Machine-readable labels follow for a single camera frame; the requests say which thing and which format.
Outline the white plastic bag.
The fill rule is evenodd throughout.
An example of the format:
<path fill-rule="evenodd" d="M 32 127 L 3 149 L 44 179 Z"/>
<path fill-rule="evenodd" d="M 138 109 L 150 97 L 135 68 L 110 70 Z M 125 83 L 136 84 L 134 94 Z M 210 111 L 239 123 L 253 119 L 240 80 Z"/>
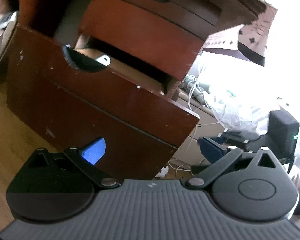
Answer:
<path fill-rule="evenodd" d="M 280 109 L 273 95 L 247 86 L 230 89 L 210 86 L 204 100 L 224 128 L 258 135 L 268 131 L 269 113 Z"/>

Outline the patterned rug with white trim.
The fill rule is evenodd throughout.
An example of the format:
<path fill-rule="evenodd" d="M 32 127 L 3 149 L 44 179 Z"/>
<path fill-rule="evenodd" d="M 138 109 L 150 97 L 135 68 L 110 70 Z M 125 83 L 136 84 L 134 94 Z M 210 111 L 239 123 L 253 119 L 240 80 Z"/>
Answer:
<path fill-rule="evenodd" d="M 269 30 L 277 9 L 268 5 L 257 19 L 208 36 L 200 51 L 232 56 L 265 65 Z"/>

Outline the dark red wooden cabinet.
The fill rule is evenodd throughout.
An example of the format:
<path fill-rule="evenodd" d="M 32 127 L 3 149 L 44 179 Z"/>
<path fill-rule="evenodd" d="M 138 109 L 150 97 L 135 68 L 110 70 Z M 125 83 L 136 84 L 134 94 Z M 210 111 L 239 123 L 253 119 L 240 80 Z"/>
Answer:
<path fill-rule="evenodd" d="M 74 69 L 106 68 L 173 101 L 207 37 L 250 23 L 263 0 L 19 0 L 17 26 L 65 49 Z"/>

